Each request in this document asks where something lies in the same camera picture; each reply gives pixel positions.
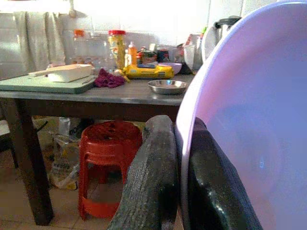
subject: table leg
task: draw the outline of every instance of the table leg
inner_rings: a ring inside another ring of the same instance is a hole
[[[53,210],[44,160],[31,115],[21,100],[1,99],[1,103],[35,223],[48,225],[53,218]]]

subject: spice jar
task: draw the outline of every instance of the spice jar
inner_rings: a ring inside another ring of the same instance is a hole
[[[112,56],[115,58],[118,69],[125,67],[125,35],[124,30],[109,30],[108,41]]]

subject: white tile wall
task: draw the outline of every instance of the white tile wall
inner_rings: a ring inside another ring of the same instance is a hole
[[[207,25],[231,15],[249,12],[276,0],[74,0],[77,17],[62,15],[66,61],[73,56],[73,30],[127,31],[127,42],[136,46],[150,43],[177,45],[190,33],[199,33]],[[23,66],[12,14],[0,13],[0,76],[20,74]]]

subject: metal bowl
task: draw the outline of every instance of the metal bowl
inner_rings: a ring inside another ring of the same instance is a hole
[[[170,95],[183,93],[188,83],[179,80],[152,80],[148,82],[148,86],[155,93]]]

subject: floor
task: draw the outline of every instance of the floor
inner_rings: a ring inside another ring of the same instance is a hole
[[[55,217],[47,227],[36,226],[27,200],[20,171],[13,166],[10,151],[0,153],[0,230],[105,230],[110,219],[88,217],[83,221],[78,214],[78,190],[50,189]],[[93,200],[119,201],[120,182],[90,184],[89,196]],[[177,216],[174,230],[183,230]]]

